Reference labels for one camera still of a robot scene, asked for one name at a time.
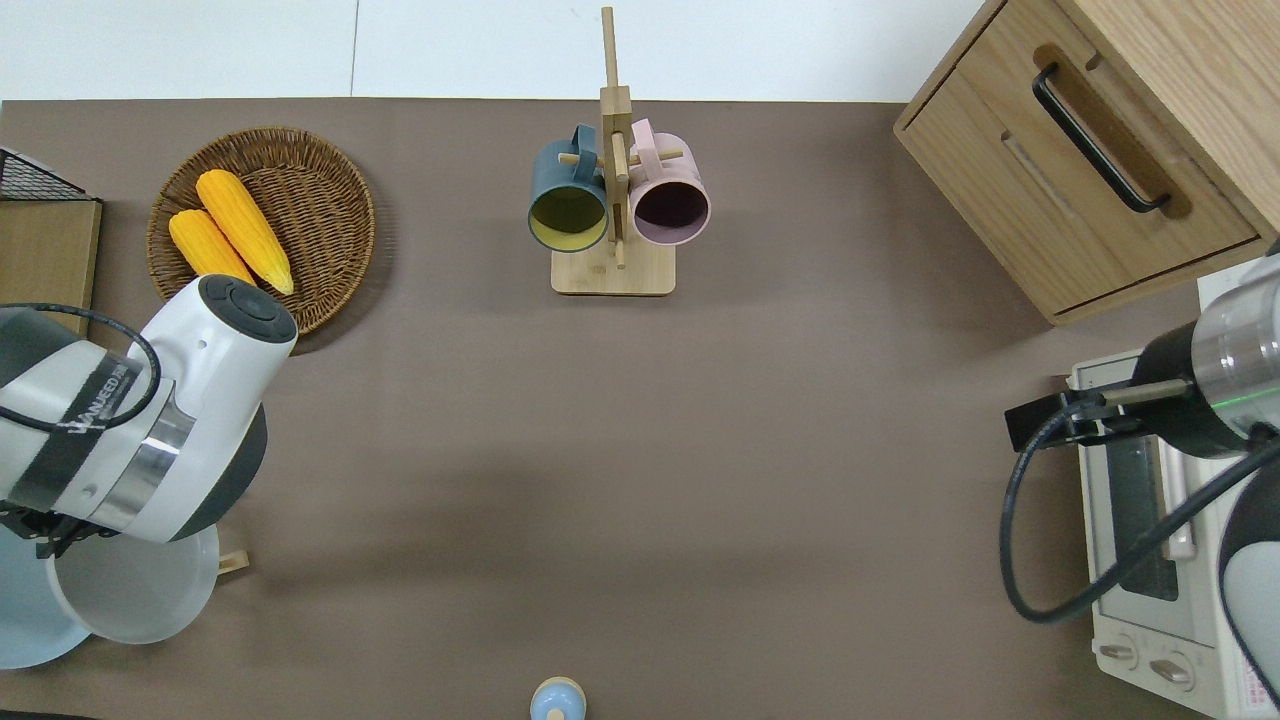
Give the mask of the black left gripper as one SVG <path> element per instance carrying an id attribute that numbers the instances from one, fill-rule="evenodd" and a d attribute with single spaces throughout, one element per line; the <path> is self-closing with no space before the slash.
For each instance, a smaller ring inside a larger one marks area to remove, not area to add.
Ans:
<path id="1" fill-rule="evenodd" d="M 59 559 L 74 544 L 97 536 L 97 527 L 86 520 L 10 502 L 1 502 L 1 525 L 19 539 L 33 541 L 37 559 Z"/>

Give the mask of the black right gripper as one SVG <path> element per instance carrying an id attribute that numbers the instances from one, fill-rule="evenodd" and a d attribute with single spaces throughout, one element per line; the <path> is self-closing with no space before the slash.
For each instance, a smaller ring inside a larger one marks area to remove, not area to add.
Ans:
<path id="1" fill-rule="evenodd" d="M 1014 452 L 1028 448 L 1037 432 L 1050 432 L 1042 448 L 1065 445 L 1093 447 L 1143 434 L 1143 421 L 1119 405 L 1105 404 L 1097 389 L 1065 389 L 1046 395 L 1004 413 L 1007 437 Z"/>

